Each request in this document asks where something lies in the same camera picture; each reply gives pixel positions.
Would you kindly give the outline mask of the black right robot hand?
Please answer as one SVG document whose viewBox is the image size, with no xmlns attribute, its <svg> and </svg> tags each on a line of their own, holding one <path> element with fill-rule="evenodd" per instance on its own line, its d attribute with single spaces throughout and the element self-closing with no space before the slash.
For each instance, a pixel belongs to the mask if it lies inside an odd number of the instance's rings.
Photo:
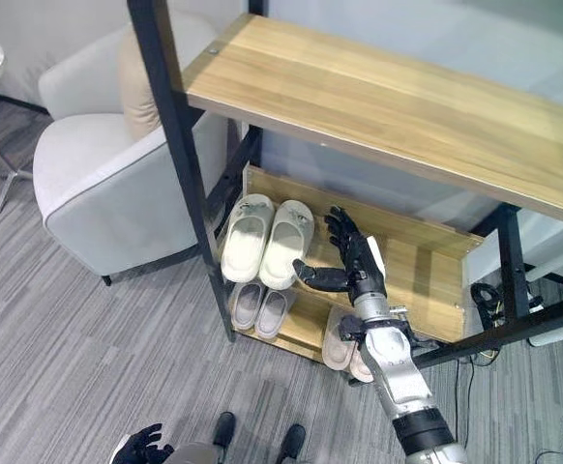
<svg viewBox="0 0 563 464">
<path fill-rule="evenodd" d="M 377 266 L 368 238 L 346 210 L 334 205 L 324 221 L 330 234 L 329 242 L 339 250 L 343 267 L 315 268 L 301 259 L 294 259 L 295 275 L 314 290 L 346 293 L 352 305 L 367 294 L 387 296 L 385 277 Z"/>
</svg>

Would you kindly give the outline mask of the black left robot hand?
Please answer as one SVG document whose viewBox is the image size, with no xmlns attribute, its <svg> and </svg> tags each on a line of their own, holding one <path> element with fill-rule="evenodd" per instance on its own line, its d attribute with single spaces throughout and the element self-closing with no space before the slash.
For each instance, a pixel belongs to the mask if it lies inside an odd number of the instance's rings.
<svg viewBox="0 0 563 464">
<path fill-rule="evenodd" d="M 146 426 L 125 436 L 114 450 L 111 464 L 162 464 L 174 452 L 172 445 L 158 446 L 162 438 L 161 423 Z"/>
</svg>

